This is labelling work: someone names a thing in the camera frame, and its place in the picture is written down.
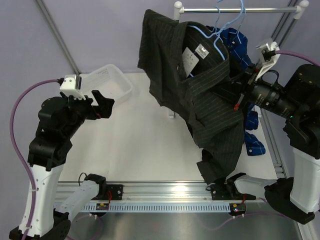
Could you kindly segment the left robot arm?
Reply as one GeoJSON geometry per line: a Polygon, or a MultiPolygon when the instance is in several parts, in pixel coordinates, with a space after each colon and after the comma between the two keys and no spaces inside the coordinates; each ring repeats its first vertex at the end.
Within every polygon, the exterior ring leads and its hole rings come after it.
{"type": "Polygon", "coordinates": [[[109,197],[106,178],[89,174],[59,208],[54,207],[58,181],[71,138],[86,120],[108,119],[114,99],[93,90],[93,99],[74,99],[63,93],[42,103],[35,138],[29,145],[28,167],[32,174],[26,213],[21,224],[10,231],[11,240],[64,240],[71,223],[92,199],[109,197]]]}

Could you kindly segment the dark pinstriped shirt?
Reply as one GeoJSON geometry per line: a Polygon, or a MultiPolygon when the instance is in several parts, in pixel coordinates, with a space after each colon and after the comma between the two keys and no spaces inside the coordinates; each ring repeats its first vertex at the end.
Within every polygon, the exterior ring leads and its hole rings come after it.
{"type": "Polygon", "coordinates": [[[230,80],[229,65],[208,68],[188,77],[183,63],[188,23],[151,9],[144,13],[138,67],[150,79],[149,92],[158,104],[179,114],[202,150],[197,163],[207,184],[223,184],[235,170],[244,143],[244,115],[214,93],[230,80]]]}

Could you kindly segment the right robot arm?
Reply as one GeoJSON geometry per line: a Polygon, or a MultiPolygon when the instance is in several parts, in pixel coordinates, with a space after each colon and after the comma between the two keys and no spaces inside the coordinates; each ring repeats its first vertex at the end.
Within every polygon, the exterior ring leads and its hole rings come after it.
{"type": "Polygon", "coordinates": [[[246,102],[285,119],[283,131],[294,153],[294,175],[263,179],[238,173],[226,193],[265,199],[280,214],[305,225],[320,209],[320,67],[303,64],[285,86],[254,81],[243,93],[246,102]]]}

